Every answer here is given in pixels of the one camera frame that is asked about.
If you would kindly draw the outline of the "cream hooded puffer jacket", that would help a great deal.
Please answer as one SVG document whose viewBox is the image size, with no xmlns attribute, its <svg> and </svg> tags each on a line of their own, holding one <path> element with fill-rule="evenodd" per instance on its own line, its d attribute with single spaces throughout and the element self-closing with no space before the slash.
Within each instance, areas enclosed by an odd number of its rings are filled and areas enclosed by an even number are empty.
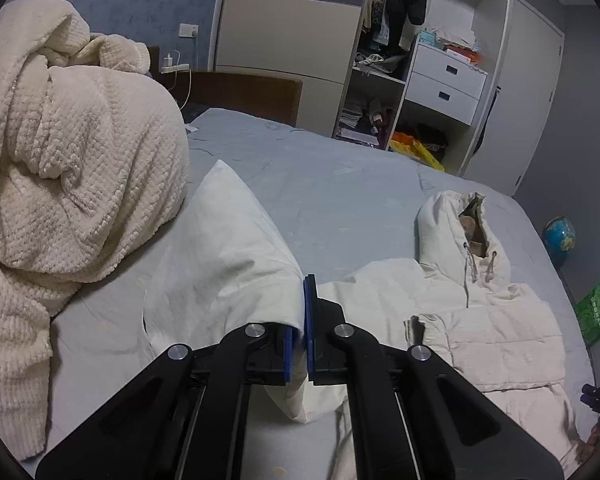
<svg viewBox="0 0 600 480">
<path fill-rule="evenodd" d="M 371 262 L 318 294 L 382 344 L 426 344 L 572 474 L 580 438 L 565 390 L 562 332 L 550 306 L 513 281 L 483 196 L 431 196 L 417 232 L 416 258 Z M 206 174 L 173 233 L 146 292 L 148 356 L 172 344 L 207 347 L 249 323 L 303 326 L 298 263 L 225 162 Z"/>
</svg>

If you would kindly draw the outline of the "green shopping bag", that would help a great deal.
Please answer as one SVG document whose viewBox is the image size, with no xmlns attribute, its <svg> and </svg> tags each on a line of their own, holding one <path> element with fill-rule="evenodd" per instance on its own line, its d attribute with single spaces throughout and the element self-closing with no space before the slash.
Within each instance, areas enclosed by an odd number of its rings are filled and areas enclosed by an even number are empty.
<svg viewBox="0 0 600 480">
<path fill-rule="evenodd" d="M 583 340 L 591 347 L 600 340 L 600 282 L 574 307 Z"/>
</svg>

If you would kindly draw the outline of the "light blue bed sheet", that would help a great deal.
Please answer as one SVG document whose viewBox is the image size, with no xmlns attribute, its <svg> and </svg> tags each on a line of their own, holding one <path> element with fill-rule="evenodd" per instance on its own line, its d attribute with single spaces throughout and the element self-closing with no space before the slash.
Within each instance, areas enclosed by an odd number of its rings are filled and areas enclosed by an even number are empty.
<svg viewBox="0 0 600 480">
<path fill-rule="evenodd" d="M 576 424 L 588 432 L 594 416 L 578 401 L 592 368 L 572 312 L 538 232 L 512 198 L 475 182 L 442 174 L 400 155 L 328 140 L 324 136 L 214 108 L 194 119 L 189 138 L 189 195 L 217 159 L 223 159 L 256 194 L 283 235 L 302 271 L 319 283 L 342 278 L 363 264 L 390 257 L 415 257 L 419 206 L 443 190 L 486 194 L 486 221 L 512 264 L 513 281 L 527 283 L 548 301 L 565 338 L 566 390 Z M 106 280 L 84 285 L 52 321 L 50 420 L 45 452 L 126 384 L 150 352 L 140 348 L 140 311 L 150 279 L 172 240 L 170 222 L 126 257 Z M 272 443 L 280 422 L 290 442 L 333 437 L 332 416 L 309 427 L 291 422 L 258 393 L 254 422 Z M 44 453 L 23 462 L 35 471 Z"/>
</svg>

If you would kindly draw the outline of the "blue world globe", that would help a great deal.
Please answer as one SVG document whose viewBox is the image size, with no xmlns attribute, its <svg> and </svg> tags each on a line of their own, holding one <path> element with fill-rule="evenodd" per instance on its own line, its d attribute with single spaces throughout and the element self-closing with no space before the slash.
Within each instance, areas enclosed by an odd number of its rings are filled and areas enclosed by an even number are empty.
<svg viewBox="0 0 600 480">
<path fill-rule="evenodd" d="M 556 268 L 559 268 L 576 247 L 577 234 L 569 219 L 556 217 L 544 226 L 542 240 L 550 260 Z"/>
</svg>

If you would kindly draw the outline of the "yellow orange bag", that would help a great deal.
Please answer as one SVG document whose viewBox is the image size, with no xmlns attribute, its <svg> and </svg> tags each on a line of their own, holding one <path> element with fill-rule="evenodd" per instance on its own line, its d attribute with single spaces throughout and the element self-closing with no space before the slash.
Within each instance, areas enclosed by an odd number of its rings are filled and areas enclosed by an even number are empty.
<svg viewBox="0 0 600 480">
<path fill-rule="evenodd" d="M 428 151 L 428 148 L 426 148 L 422 142 L 415 139 L 414 136 L 402 132 L 395 132 L 389 140 L 389 148 L 396 153 L 417 160 L 430 168 L 445 171 L 442 163 L 438 162 L 434 155 Z"/>
</svg>

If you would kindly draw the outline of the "dark wooden headboard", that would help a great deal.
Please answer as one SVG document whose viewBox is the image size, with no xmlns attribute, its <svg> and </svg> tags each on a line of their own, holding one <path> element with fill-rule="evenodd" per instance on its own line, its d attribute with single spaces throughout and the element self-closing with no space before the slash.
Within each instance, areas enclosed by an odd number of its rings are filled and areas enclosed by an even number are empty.
<svg viewBox="0 0 600 480">
<path fill-rule="evenodd" d="M 160 49 L 148 48 L 149 73 L 166 87 L 179 106 L 184 122 L 192 122 L 211 107 L 234 110 L 288 126 L 297 125 L 302 82 L 258 74 L 187 70 L 162 74 Z"/>
</svg>

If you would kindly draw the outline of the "white lower drawer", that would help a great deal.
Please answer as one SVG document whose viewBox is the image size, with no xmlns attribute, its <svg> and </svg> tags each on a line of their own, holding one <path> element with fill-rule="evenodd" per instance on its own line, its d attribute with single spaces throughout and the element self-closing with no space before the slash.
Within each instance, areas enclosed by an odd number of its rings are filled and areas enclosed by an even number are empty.
<svg viewBox="0 0 600 480">
<path fill-rule="evenodd" d="M 472 96 L 415 72 L 406 86 L 405 99 L 468 126 L 474 120 L 478 105 Z"/>
</svg>

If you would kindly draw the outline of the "white drawer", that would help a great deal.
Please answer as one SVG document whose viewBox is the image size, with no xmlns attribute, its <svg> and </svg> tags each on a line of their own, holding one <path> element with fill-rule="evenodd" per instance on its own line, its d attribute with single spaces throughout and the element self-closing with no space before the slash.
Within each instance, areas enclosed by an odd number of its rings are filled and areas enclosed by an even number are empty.
<svg viewBox="0 0 600 480">
<path fill-rule="evenodd" d="M 474 120 L 478 105 L 472 96 L 415 72 L 406 86 L 405 99 L 468 126 Z"/>
<path fill-rule="evenodd" d="M 426 44 L 418 44 L 415 48 L 413 70 L 477 100 L 481 98 L 486 82 L 486 74 L 480 70 Z"/>
</svg>

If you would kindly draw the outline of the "cream waffle knit blanket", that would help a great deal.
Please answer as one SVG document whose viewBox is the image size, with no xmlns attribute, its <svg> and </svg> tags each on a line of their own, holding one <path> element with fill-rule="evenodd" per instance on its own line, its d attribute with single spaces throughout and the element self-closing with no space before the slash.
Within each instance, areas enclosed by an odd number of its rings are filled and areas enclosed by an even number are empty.
<svg viewBox="0 0 600 480">
<path fill-rule="evenodd" d="M 140 42 L 66 0 L 0 10 L 0 438 L 44 450 L 50 321 L 176 216 L 189 154 Z"/>
</svg>

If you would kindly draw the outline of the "white open wardrobe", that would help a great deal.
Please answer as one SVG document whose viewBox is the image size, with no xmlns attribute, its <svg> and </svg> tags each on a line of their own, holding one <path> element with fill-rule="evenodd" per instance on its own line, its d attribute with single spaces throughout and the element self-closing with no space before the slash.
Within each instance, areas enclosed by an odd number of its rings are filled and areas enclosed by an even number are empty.
<svg viewBox="0 0 600 480">
<path fill-rule="evenodd" d="M 386 0 L 218 0 L 214 66 L 300 80 L 303 129 L 382 150 L 406 133 L 464 174 L 496 98 L 512 11 L 513 0 L 428 0 L 425 23 L 406 22 L 390 51 Z M 486 74 L 470 126 L 405 99 L 418 44 Z"/>
</svg>

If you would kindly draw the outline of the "white upper drawer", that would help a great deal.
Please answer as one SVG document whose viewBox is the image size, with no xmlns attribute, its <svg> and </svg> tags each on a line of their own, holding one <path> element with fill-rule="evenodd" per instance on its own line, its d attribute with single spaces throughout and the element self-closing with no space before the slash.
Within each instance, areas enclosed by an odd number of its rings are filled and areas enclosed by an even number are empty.
<svg viewBox="0 0 600 480">
<path fill-rule="evenodd" d="M 426 44 L 418 44 L 415 48 L 413 70 L 477 100 L 481 98 L 486 82 L 486 74 L 480 70 Z"/>
</svg>

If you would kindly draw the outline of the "white power strip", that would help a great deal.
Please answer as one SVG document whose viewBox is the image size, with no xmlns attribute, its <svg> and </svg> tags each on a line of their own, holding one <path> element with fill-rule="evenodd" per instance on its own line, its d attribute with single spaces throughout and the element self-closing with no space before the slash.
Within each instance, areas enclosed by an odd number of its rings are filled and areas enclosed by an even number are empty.
<svg viewBox="0 0 600 480">
<path fill-rule="evenodd" d="M 188 72 L 189 70 L 190 65 L 188 63 L 181 63 L 179 58 L 174 58 L 170 54 L 167 54 L 162 59 L 162 64 L 160 65 L 160 73 L 162 74 Z"/>
</svg>

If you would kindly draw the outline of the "white room door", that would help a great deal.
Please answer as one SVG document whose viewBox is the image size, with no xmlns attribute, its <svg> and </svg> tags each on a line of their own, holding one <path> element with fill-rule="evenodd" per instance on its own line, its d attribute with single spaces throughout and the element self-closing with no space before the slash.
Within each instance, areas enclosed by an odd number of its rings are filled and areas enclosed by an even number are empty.
<svg viewBox="0 0 600 480">
<path fill-rule="evenodd" d="M 543 134 L 557 88 L 564 34 L 524 0 L 514 0 L 512 26 L 480 148 L 465 177 L 512 196 Z"/>
</svg>

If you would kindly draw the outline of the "white wall socket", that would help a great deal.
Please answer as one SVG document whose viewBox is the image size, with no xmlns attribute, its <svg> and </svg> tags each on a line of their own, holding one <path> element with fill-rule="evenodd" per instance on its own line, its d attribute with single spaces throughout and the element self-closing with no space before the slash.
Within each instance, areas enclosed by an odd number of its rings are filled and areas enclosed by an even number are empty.
<svg viewBox="0 0 600 480">
<path fill-rule="evenodd" d="M 178 36 L 180 38 L 196 38 L 198 36 L 198 25 L 181 23 L 178 26 Z"/>
</svg>

